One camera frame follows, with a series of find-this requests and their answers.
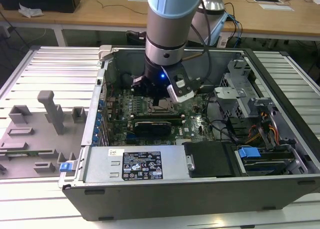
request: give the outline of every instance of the floor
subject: floor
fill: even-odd
[[[42,28],[17,28],[22,38],[30,45],[57,46],[53,30]],[[66,30],[64,31],[68,45],[71,47],[98,47],[95,31],[88,30]],[[6,82],[12,71],[20,63],[28,48],[13,30],[11,37],[0,40],[0,87]],[[127,45],[125,32],[100,31],[101,44],[105,45]],[[236,39],[229,41],[227,47],[232,48]],[[268,49],[269,41],[265,39],[243,38],[237,45],[238,48],[250,48],[254,51],[286,51],[289,55],[317,81],[320,76],[320,42],[294,41],[285,44],[279,40],[272,48]]]

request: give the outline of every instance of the motherboard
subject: motherboard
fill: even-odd
[[[182,145],[215,141],[203,114],[205,104],[206,95],[203,94],[173,104],[170,98],[154,103],[152,98],[134,96],[128,89],[112,90],[106,98],[104,112],[109,145]]]

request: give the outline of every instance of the barcode label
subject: barcode label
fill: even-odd
[[[122,156],[125,152],[125,149],[109,149],[109,157],[118,157]]]

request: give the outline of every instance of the power supply label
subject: power supply label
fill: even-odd
[[[163,179],[160,151],[124,152],[122,179],[125,181]]]

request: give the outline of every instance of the table leg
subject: table leg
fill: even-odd
[[[100,31],[99,30],[95,30],[95,38],[96,38],[96,43],[98,44],[98,46],[101,46],[101,35],[100,35]]]
[[[58,42],[59,47],[67,47],[68,43],[63,34],[63,30],[57,29],[57,28],[53,30],[54,30],[55,38],[56,38],[56,41]]]
[[[278,39],[271,39],[268,45],[268,49],[273,49],[278,43],[278,41],[279,41]]]
[[[229,39],[228,35],[221,33],[219,40],[218,40],[218,44],[216,45],[216,47],[217,48],[226,48],[228,39]]]
[[[6,26],[0,26],[0,36],[3,36],[4,38],[10,37],[10,33],[8,32]]]

